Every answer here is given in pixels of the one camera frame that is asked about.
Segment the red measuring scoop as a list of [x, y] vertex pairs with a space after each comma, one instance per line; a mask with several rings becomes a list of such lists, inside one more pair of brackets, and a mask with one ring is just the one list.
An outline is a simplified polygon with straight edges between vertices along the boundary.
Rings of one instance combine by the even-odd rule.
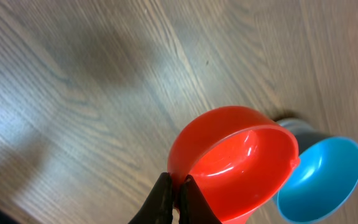
[[222, 223], [245, 223], [299, 166], [289, 130], [244, 106], [223, 106], [190, 122], [171, 147], [175, 189], [191, 175]]

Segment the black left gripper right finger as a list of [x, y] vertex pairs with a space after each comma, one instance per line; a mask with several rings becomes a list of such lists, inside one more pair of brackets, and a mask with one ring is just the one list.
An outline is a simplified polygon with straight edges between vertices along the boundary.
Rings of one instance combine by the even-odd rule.
[[179, 224], [221, 224], [191, 175], [180, 186], [177, 208]]

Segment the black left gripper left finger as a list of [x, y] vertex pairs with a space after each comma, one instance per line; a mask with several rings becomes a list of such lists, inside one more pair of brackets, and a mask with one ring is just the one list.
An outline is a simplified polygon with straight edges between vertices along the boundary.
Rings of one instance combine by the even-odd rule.
[[171, 224], [174, 198], [172, 178], [163, 172], [129, 224]]

